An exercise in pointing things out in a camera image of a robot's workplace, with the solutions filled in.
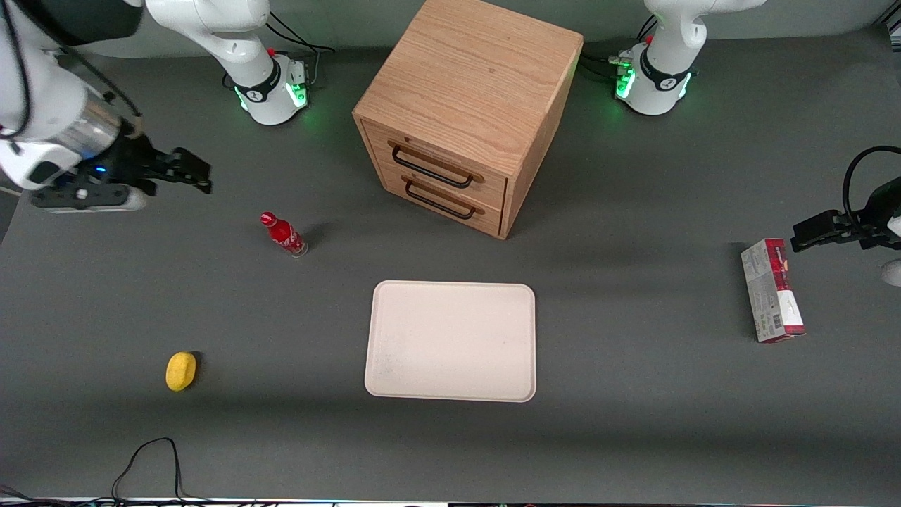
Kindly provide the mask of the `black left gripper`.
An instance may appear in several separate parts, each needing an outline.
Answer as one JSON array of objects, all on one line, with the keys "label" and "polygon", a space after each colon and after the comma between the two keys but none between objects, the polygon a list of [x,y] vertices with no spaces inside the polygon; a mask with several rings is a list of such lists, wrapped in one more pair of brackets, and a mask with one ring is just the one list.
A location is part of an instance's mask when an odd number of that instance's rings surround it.
[{"label": "black left gripper", "polygon": [[[817,245],[857,242],[863,250],[881,246],[899,251],[899,233],[890,228],[890,222],[899,218],[900,179],[877,187],[862,209],[852,211],[850,205],[850,178],[843,180],[842,203],[844,213],[823,211],[795,224],[792,250],[801,253]],[[846,228],[837,218],[845,218]]]}]

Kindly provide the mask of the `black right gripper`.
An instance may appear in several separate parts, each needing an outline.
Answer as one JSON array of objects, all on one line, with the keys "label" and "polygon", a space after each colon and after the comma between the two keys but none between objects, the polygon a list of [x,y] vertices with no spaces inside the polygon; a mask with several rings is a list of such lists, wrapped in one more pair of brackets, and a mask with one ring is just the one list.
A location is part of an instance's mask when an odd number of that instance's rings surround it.
[{"label": "black right gripper", "polygon": [[85,158],[83,168],[101,182],[126,185],[151,198],[157,194],[156,182],[184,184],[212,193],[212,182],[203,179],[210,177],[209,163],[181,147],[172,151],[172,167],[168,157],[154,148],[147,134],[120,135],[103,153]]}]

